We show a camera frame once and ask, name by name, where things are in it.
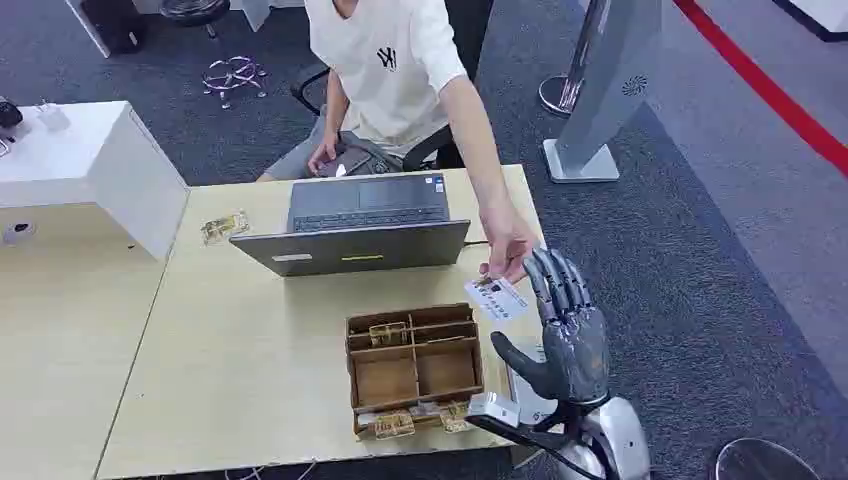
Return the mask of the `person's right hand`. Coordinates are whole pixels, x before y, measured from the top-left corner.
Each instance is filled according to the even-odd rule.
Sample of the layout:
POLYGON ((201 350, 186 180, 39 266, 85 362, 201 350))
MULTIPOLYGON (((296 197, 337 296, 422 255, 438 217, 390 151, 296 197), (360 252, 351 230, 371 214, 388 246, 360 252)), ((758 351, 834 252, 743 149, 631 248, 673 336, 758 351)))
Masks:
POLYGON ((318 143, 315 151, 307 162, 307 167, 313 176, 320 176, 327 166, 334 162, 337 157, 336 147, 338 144, 337 132, 325 132, 318 143))

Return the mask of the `person's left hand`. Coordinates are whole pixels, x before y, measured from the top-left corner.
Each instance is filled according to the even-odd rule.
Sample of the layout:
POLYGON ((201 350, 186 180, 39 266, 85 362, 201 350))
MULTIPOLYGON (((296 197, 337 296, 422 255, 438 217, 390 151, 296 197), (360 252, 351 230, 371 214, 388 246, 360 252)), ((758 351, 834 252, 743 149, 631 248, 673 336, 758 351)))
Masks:
POLYGON ((523 260, 538 245, 537 236, 510 201, 481 207, 479 215, 490 247, 488 260, 480 264, 479 273, 517 284, 526 277, 523 260))

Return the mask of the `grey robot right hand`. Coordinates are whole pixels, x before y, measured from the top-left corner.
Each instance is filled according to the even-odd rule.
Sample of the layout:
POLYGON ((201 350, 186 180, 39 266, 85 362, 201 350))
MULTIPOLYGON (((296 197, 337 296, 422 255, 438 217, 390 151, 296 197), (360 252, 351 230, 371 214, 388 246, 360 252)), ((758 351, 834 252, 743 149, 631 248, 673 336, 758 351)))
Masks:
POLYGON ((490 335, 496 353, 541 398, 595 405, 609 397, 606 319, 572 260, 557 249, 535 247, 523 260, 535 294, 545 359, 521 352, 501 332, 490 335))

